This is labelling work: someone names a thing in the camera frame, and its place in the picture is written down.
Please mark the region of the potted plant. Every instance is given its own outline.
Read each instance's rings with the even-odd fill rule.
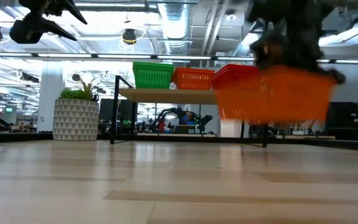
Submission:
[[[61,141],[94,141],[98,137],[99,95],[93,93],[93,81],[83,89],[65,88],[55,100],[53,139]]]

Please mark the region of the green plant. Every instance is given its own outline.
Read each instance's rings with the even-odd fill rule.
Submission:
[[[88,84],[86,84],[82,79],[80,80],[83,87],[84,87],[84,100],[91,100],[91,101],[97,101],[99,99],[98,94],[96,94],[96,97],[94,96],[94,94],[92,93],[92,90],[94,88],[94,86],[92,85],[93,81],[95,81],[96,78],[93,78],[91,80],[91,82],[89,82]]]
[[[92,81],[86,84],[82,79],[80,80],[83,85],[83,90],[71,90],[69,88],[65,88],[60,92],[61,99],[77,99],[77,100],[90,100],[97,102],[99,100],[99,94],[92,93],[94,85],[92,85],[93,81],[96,78],[92,79]]]
[[[60,92],[61,99],[78,99],[78,100],[84,100],[85,94],[83,90],[71,90],[69,88],[65,88]]]

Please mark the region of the pipe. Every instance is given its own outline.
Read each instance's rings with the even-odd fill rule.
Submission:
[[[212,5],[212,9],[211,9],[211,17],[209,19],[208,26],[206,27],[203,47],[201,48],[200,55],[204,55],[204,53],[205,53],[205,49],[206,49],[206,45],[208,43],[209,35],[211,34],[212,25],[213,25],[214,20],[215,20],[216,11],[218,10],[218,5],[219,5],[219,0],[214,0],[214,4]]]
[[[190,6],[188,4],[158,4],[162,17],[162,32],[166,39],[185,39],[190,25]],[[166,42],[169,55],[188,55],[188,42]]]
[[[159,13],[158,8],[156,7],[150,7],[146,9],[144,6],[134,6],[134,5],[77,5],[78,10],[80,11],[95,11],[95,12],[151,12],[151,13]]]
[[[227,9],[227,5],[229,4],[229,0],[224,0],[223,3],[222,3],[222,8],[221,8],[221,14],[219,15],[219,19],[216,23],[216,27],[214,29],[214,32],[212,34],[212,39],[211,39],[211,42],[209,43],[209,47],[208,47],[208,51],[207,51],[207,55],[211,55],[211,52],[212,52],[212,48],[214,47],[214,44],[215,44],[215,40],[216,40],[216,37],[218,36],[218,32],[219,32],[219,28],[222,24],[222,21],[224,19],[224,15],[226,13],[226,9]]]

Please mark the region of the wooden shelf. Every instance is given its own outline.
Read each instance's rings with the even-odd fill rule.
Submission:
[[[215,105],[212,90],[162,90],[121,88],[119,94],[134,103],[181,103]]]

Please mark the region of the white planter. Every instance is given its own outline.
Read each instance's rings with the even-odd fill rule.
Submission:
[[[98,137],[99,105],[89,100],[56,99],[53,139],[94,141]]]

